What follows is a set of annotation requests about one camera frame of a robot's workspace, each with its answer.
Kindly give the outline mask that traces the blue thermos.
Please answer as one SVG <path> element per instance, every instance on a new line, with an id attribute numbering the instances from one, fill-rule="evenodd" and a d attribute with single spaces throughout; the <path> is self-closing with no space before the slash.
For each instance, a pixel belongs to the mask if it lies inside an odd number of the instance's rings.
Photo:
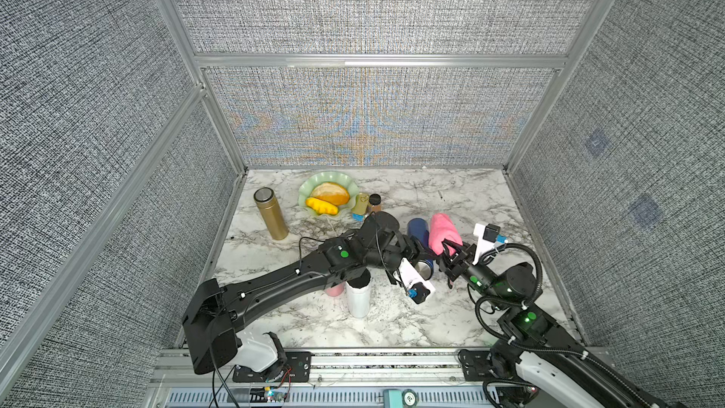
<path id="1" fill-rule="evenodd" d="M 425 251 L 430 250 L 430 232 L 428 222 L 425 219 L 420 217 L 411 219 L 407 225 L 407 232 L 409 236 L 416 238 L 421 243 Z M 415 262 L 415 269 L 425 281 L 429 281 L 434 272 L 434 260 L 432 257 L 420 257 Z"/>

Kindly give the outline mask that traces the pink cloth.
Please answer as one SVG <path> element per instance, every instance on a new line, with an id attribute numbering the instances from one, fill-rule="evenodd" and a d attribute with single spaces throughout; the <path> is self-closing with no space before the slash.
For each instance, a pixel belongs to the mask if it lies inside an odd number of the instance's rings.
<path id="1" fill-rule="evenodd" d="M 463 240 L 451 221 L 445 213 L 435 213 L 430 220 L 429 232 L 429 248 L 434 255 L 441 255 L 447 245 L 445 240 L 449 240 L 456 245 L 462 245 Z"/>

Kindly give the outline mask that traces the gold gradient thermos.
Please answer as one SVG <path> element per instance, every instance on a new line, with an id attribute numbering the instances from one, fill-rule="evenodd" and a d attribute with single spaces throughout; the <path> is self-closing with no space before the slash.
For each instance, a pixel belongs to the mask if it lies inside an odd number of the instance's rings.
<path id="1" fill-rule="evenodd" d="M 253 198 L 272 239 L 276 241 L 285 239 L 289 230 L 275 191 L 269 187 L 262 187 L 254 193 Z"/>

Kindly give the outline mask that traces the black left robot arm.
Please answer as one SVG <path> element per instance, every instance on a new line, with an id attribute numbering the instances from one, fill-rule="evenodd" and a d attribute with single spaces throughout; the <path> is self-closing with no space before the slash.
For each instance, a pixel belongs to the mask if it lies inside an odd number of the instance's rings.
<path id="1" fill-rule="evenodd" d="M 220 285 L 200 283 L 182 317 L 193 370 L 215 372 L 239 349 L 252 349 L 238 336 L 252 322 L 284 304 L 315 291 L 358 279 L 364 270 L 379 267 L 393 278 L 434 255 L 415 236 L 400 231 L 390 213 L 372 213 L 358 229 L 324 240 L 297 262 L 249 281 Z"/>

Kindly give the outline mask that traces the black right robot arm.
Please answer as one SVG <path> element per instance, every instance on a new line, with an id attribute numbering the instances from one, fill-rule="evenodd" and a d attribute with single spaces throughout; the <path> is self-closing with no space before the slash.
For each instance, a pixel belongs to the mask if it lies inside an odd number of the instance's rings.
<path id="1" fill-rule="evenodd" d="M 577 341 L 536 300 L 543 292 L 543 266 L 536 252 L 518 243 L 503 243 L 474 259 L 477 247 L 443 242 L 438 257 L 450 281 L 460 277 L 480 294 L 477 318 L 487 303 L 502 314 L 485 362 L 484 385 L 534 387 L 567 407 L 665 407 L 665 400 L 628 381 Z"/>

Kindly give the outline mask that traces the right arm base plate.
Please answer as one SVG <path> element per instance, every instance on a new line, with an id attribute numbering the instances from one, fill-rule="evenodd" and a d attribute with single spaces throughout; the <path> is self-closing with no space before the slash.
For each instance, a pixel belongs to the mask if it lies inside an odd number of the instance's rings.
<path id="1" fill-rule="evenodd" d="M 467 382 L 512 378 L 511 362 L 498 349 L 461 349 L 457 358 Z"/>

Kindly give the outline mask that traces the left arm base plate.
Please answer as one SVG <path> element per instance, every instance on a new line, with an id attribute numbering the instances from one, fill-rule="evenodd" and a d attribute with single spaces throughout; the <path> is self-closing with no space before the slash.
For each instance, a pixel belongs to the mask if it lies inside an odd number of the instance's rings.
<path id="1" fill-rule="evenodd" d="M 292 383 L 308 383 L 312 370 L 313 353 L 309 351 L 288 351 L 283 362 L 273 364 L 262 373 L 244 366 L 236 366 L 232 375 L 234 383 L 264 383 L 280 385 L 282 378 Z"/>

